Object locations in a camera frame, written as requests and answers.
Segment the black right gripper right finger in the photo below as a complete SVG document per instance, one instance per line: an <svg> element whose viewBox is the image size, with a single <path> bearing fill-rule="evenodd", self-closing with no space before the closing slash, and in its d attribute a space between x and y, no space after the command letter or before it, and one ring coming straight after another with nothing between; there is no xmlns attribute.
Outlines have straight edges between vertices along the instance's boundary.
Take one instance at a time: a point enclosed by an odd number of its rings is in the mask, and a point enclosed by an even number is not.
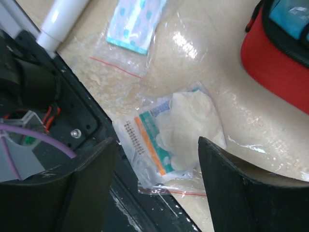
<svg viewBox="0 0 309 232"><path fill-rule="evenodd" d="M216 232L307 232L309 184L259 168L200 137L198 155Z"/></svg>

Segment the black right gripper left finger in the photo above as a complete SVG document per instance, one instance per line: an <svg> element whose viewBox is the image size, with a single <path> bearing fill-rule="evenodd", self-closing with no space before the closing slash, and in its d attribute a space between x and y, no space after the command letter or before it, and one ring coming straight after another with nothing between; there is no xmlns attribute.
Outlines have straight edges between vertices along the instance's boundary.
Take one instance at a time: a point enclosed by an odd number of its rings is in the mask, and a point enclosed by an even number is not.
<svg viewBox="0 0 309 232"><path fill-rule="evenodd" d="M112 182L116 141L23 181L0 185L3 232L100 232Z"/></svg>

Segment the bag with beige gloves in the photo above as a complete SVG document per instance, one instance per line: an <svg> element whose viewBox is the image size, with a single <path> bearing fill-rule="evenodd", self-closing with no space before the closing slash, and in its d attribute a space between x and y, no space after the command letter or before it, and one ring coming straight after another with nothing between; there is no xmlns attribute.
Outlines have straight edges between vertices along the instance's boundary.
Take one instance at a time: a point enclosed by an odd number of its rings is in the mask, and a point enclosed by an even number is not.
<svg viewBox="0 0 309 232"><path fill-rule="evenodd" d="M155 100L144 99L141 107L112 125L140 193L205 196L198 139L207 138L221 148L226 148L226 140L212 97L200 82Z"/></svg>

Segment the red medicine kit case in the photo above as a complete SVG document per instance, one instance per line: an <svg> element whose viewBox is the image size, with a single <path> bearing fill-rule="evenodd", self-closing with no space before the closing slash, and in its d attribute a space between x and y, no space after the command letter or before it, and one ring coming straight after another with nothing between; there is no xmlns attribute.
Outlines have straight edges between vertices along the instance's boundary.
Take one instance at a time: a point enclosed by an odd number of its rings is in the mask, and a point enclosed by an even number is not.
<svg viewBox="0 0 309 232"><path fill-rule="evenodd" d="M247 24L240 57L246 72L264 88L309 112L309 27L294 39L270 18L278 2L262 0Z"/></svg>

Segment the bandage plasters bag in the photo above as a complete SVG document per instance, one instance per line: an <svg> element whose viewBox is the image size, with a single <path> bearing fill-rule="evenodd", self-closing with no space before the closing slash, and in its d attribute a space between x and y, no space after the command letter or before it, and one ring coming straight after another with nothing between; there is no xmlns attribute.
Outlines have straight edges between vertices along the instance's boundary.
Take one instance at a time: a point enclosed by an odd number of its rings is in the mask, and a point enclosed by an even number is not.
<svg viewBox="0 0 309 232"><path fill-rule="evenodd" d="M165 0L120 0L91 59L142 78L152 59L155 31Z"/></svg>

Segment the blue mask package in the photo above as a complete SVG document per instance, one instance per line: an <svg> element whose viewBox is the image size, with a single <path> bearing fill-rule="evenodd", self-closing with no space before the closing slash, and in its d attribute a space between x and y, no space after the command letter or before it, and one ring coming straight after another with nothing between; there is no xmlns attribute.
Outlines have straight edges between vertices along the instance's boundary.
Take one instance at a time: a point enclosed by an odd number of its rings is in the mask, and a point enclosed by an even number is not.
<svg viewBox="0 0 309 232"><path fill-rule="evenodd" d="M309 41L308 0L275 0L268 17L294 39Z"/></svg>

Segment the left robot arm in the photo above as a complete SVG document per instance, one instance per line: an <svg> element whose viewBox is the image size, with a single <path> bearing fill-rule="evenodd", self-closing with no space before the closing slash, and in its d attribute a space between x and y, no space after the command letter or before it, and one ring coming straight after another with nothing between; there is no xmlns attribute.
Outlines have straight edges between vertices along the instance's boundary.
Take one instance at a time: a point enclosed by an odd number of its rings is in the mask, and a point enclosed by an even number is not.
<svg viewBox="0 0 309 232"><path fill-rule="evenodd" d="M0 114L49 106L56 117L36 148L15 143L0 125L1 150L27 168L0 184L3 232L105 232L118 153L111 120L60 56L37 45L32 31L0 12Z"/></svg>

